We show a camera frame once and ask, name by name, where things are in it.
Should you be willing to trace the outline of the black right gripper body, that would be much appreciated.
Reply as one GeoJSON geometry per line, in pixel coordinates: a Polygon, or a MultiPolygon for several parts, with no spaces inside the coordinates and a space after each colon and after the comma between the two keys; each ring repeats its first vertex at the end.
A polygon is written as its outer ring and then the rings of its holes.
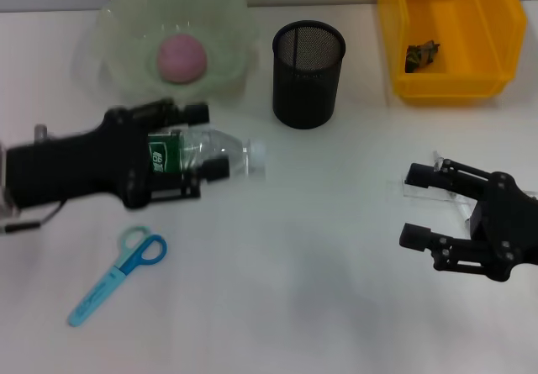
{"type": "Polygon", "coordinates": [[[537,264],[537,199],[522,192],[505,172],[490,175],[470,220],[473,243],[485,246],[483,275],[496,282],[509,279],[521,264],[537,264]]]}

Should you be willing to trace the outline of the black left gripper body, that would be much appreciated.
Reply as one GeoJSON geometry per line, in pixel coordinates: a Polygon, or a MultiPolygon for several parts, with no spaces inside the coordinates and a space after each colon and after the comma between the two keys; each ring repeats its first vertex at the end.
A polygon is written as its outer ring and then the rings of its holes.
{"type": "Polygon", "coordinates": [[[84,134],[10,148],[6,188],[20,209],[98,193],[143,208],[150,202],[148,133],[145,120],[117,108],[84,134]]]}

